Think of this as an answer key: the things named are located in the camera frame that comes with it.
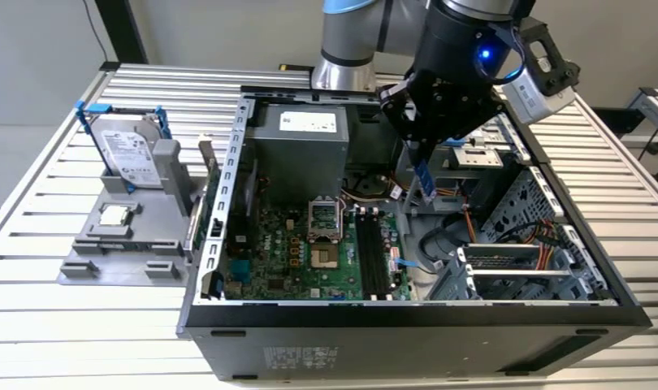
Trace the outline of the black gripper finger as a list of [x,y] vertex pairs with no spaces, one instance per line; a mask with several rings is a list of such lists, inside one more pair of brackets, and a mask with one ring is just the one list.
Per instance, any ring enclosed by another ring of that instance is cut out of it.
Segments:
[[434,96],[424,78],[404,78],[377,90],[381,113],[406,144],[412,163],[429,161],[434,148],[434,125],[430,100]]
[[502,109],[498,95],[490,89],[441,91],[424,113],[424,159],[448,138],[458,140],[476,130]]

